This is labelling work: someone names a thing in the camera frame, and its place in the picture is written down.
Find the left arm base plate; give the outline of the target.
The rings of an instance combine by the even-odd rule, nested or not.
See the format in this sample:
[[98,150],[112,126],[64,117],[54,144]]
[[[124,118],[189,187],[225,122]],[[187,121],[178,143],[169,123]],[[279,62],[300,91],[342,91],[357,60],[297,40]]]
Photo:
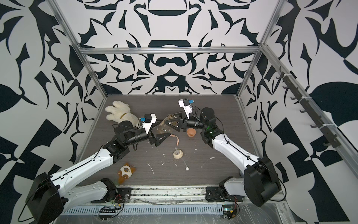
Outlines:
[[128,200],[130,200],[131,191],[132,191],[132,188],[130,188],[130,187],[120,187],[120,188],[117,188],[116,190],[110,189],[110,190],[108,190],[108,192],[106,193],[106,195],[104,196],[103,199],[94,200],[94,201],[91,201],[90,203],[93,203],[93,204],[111,203],[111,202],[124,203],[124,202],[127,202]]

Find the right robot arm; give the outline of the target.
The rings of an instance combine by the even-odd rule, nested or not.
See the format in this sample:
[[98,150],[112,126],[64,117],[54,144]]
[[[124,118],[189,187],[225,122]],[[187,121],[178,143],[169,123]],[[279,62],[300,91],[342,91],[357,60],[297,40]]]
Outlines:
[[166,120],[165,124],[176,131],[187,131],[189,128],[201,130],[200,135],[204,143],[226,156],[243,176],[243,180],[228,177],[220,182],[221,197],[247,197],[254,205],[261,207],[282,189],[272,161],[267,157],[257,157],[234,143],[224,130],[217,126],[216,121],[214,110],[205,107],[199,116],[180,115]]

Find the cream bottle collar with straw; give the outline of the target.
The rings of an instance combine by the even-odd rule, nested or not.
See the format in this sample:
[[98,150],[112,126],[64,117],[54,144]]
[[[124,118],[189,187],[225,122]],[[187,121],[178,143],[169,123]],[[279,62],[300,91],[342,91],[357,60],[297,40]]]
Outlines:
[[184,156],[183,151],[182,151],[181,149],[179,149],[179,148],[176,147],[175,150],[174,150],[174,152],[173,152],[173,157],[174,157],[174,159],[176,159],[176,160],[182,160],[182,161],[184,162],[186,171],[189,171],[190,168],[188,167],[187,163],[185,162],[183,156]]

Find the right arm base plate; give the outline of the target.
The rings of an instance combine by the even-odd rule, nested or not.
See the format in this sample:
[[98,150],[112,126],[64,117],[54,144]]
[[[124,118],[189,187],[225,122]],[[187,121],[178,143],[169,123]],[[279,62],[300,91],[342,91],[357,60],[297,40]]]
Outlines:
[[205,200],[208,202],[242,202],[244,196],[231,196],[223,187],[206,187]]

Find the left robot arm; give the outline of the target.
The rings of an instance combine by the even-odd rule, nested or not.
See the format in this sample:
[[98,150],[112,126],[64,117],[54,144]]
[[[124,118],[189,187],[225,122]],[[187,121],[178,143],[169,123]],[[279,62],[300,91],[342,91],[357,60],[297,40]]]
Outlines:
[[95,154],[51,175],[39,174],[34,179],[25,201],[34,223],[49,224],[65,210],[87,202],[113,200],[117,188],[108,178],[83,187],[78,187],[78,184],[121,160],[129,153],[131,145],[149,141],[150,144],[159,146],[171,135],[155,135],[151,123],[144,123],[143,126],[142,129],[136,129],[130,121],[114,125],[115,135]]

